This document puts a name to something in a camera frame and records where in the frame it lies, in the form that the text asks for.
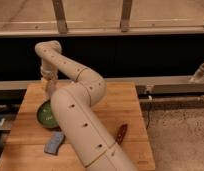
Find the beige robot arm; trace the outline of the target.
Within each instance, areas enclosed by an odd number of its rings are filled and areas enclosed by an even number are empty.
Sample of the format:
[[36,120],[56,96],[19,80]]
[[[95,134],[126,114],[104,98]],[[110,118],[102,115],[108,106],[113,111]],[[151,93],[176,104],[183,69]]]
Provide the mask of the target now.
[[105,95],[103,77],[63,56],[57,41],[38,43],[35,52],[42,59],[41,73],[46,80],[56,81],[59,72],[72,80],[49,90],[51,109],[86,171],[138,171],[91,109]]

